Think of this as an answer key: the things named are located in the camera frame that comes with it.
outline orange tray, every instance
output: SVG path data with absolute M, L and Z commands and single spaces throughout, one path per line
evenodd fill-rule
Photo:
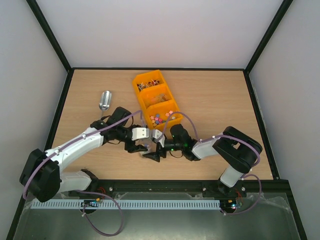
M 180 111 L 164 76 L 160 70 L 146 72 L 137 75 L 132 81 L 132 85 L 149 129 L 162 131 L 165 123 L 154 126 L 151 116 L 156 117 L 156 114 L 159 114 L 161 119 L 167 121 L 166 113 Z M 169 120 L 167 128 L 179 124 L 183 118 L 179 113 L 174 114 L 173 117 L 175 119 Z

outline wooden tabletop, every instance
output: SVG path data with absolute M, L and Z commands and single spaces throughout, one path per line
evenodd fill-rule
M 140 109 L 132 80 L 146 70 L 75 70 L 64 104 L 53 147 L 76 137 L 93 121 L 100 119 L 100 96 L 112 92 L 111 115 L 121 106 L 130 112 Z M 194 122 L 199 137 L 206 139 L 233 126 L 246 135 L 263 142 L 242 71 L 161 71 L 180 110 Z M 135 124 L 141 124 L 139 117 Z M 186 118 L 181 122 L 191 137 L 193 128 Z M 180 152 L 173 152 L 178 157 Z M 127 153 L 124 143 L 105 144 L 73 162 L 66 172 L 88 169 L 99 179 L 118 180 L 216 180 L 228 163 L 221 156 L 200 161 L 174 158 L 168 154 L 160 163 Z M 252 173 L 261 179 L 273 179 L 266 152 Z

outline white wall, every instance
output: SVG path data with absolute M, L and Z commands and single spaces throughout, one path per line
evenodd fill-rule
M 66 71 L 25 0 L 0 1 L 0 239 L 22 195 L 29 153 L 43 149 Z
M 38 0 L 72 67 L 245 68 L 282 0 Z
M 319 8 L 318 0 L 293 1 L 250 74 L 309 240 L 320 235 Z

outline perforated metal strip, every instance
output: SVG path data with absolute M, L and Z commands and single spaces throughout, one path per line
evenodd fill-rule
M 117 200 L 122 209 L 130 210 L 219 210 L 219 200 Z M 51 199 L 46 202 L 34 200 L 32 209 L 81 209 L 84 200 Z M 118 209 L 111 200 L 92 203 L 90 209 Z

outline black frame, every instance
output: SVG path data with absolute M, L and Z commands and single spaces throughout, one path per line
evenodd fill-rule
M 261 138 L 264 144 L 264 149 L 266 151 L 267 159 L 268 159 L 272 177 L 273 177 L 273 180 L 261 181 L 262 189 L 266 193 L 286 193 L 290 208 L 293 211 L 293 217 L 294 217 L 300 238 L 302 240 L 307 239 L 307 235 L 302 225 L 289 182 L 287 180 L 280 179 L 276 162 L 273 156 L 273 152 L 270 146 L 270 142 L 267 136 L 266 128 L 265 128 L 263 118 L 257 102 L 257 98 L 256 98 L 256 95 L 252 86 L 252 82 L 249 76 L 251 70 L 253 69 L 254 65 L 258 61 L 260 55 L 262 54 L 263 50 L 268 44 L 273 33 L 276 31 L 277 26 L 279 25 L 282 18 L 286 14 L 293 0 L 283 0 L 281 6 L 276 12 L 272 22 L 270 23 L 268 29 L 266 30 L 263 38 L 261 39 L 259 45 L 257 46 L 252 58 L 250 59 L 245 69 L 242 69 L 242 68 L 165 68 L 165 67 L 162 67 L 162 68 L 157 68 L 157 67 L 106 67 L 106 68 L 104 67 L 71 67 L 54 33 L 52 32 L 45 16 L 43 15 L 37 1 L 36 0 L 26 0 L 26 1 L 30 6 L 30 9 L 34 13 L 34 16 L 38 20 L 40 26 L 42 27 L 44 33 L 46 34 L 48 40 L 50 41 L 53 49 L 58 55 L 65 70 L 67 71 L 67 77 L 62 89 L 61 97 L 60 97 L 53 121 L 52 121 L 50 132 L 45 144 L 45 149 L 49 149 L 52 147 L 52 144 L 58 129 L 60 117 L 61 117 L 64 104 L 68 95 L 68 90 L 69 90 L 71 80 L 75 70 L 78 70 L 78 69 L 83 69 L 83 70 L 157 70 L 157 69 L 160 69 L 160 70 L 171 70 L 171 71 L 242 71 L 244 74 L 245 82 L 248 88 L 253 110 L 256 116 L 257 124 L 260 130 Z M 130 191 L 168 192 L 168 189 L 166 188 L 168 187 L 168 185 L 172 186 L 173 191 L 188 189 L 189 192 L 203 192 L 204 186 L 216 184 L 216 180 L 212 180 L 212 181 L 209 181 L 209 180 L 192 180 L 192 181 L 188 181 L 188 180 L 181 180 L 181 181 L 177 181 L 177 180 L 167 180 L 167 181 L 164 181 L 164 180 L 163 181 L 162 180 L 101 180 L 100 182 L 106 186 L 112 186 L 113 189 L 120 192 L 121 191 L 123 192 L 130 192 Z M 245 180 L 243 181 L 242 184 L 246 188 L 247 192 L 259 191 L 258 181 L 256 180 Z M 13 239 L 15 235 L 16 228 L 18 226 L 19 219 L 24 208 L 24 204 L 25 204 L 25 200 L 21 197 L 12 221 L 10 230 L 6 238 L 7 240 Z

